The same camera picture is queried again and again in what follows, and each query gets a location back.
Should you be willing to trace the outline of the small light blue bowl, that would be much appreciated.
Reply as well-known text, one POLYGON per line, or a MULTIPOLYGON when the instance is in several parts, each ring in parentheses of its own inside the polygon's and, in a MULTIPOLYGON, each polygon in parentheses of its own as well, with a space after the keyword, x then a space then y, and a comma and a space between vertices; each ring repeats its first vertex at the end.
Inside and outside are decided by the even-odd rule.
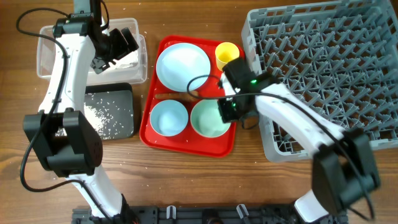
POLYGON ((150 125, 161 136, 176 136, 186 128, 187 123, 187 109, 176 100, 161 101, 150 112, 150 125))

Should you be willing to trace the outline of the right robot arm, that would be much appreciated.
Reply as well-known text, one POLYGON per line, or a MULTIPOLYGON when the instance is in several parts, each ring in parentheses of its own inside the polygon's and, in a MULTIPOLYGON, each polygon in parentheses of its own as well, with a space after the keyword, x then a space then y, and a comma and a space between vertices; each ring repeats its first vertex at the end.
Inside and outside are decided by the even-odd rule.
POLYGON ((243 121, 250 112, 281 126, 312 160, 312 186, 294 207, 307 223, 352 210, 365 198, 375 217, 370 193, 381 185, 369 138, 362 129, 345 128, 320 116, 268 73, 256 75, 238 57, 223 65, 218 100, 225 123, 243 121))

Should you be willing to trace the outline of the mint green bowl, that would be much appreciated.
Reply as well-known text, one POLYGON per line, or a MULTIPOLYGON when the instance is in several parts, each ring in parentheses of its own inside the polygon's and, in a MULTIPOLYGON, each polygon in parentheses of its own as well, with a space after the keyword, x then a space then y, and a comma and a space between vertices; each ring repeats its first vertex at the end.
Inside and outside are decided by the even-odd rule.
POLYGON ((193 129, 205 138, 218 138, 230 128, 224 123, 216 100, 201 100, 192 109, 190 122, 193 129))

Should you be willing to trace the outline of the white napkin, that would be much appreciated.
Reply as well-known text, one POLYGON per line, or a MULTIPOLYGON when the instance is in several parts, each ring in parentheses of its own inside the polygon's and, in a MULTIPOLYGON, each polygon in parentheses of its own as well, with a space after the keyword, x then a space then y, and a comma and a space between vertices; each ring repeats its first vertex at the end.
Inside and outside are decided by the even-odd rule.
POLYGON ((138 51, 131 52, 122 59, 114 61, 115 64, 113 63, 109 64, 109 70, 135 67, 139 63, 138 51))

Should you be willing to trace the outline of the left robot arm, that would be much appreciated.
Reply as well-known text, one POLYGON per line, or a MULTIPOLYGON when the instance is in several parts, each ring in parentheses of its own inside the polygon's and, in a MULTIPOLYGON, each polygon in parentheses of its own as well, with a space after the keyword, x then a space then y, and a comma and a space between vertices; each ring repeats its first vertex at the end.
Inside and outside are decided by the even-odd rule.
POLYGON ((88 72, 101 73, 138 43, 129 29, 109 30, 103 1, 75 1, 62 14, 49 41, 55 44, 55 64, 45 98, 36 114, 25 116, 28 152, 41 166, 74 185, 91 208, 94 223, 139 223, 124 195, 101 164, 103 143, 84 114, 88 72))

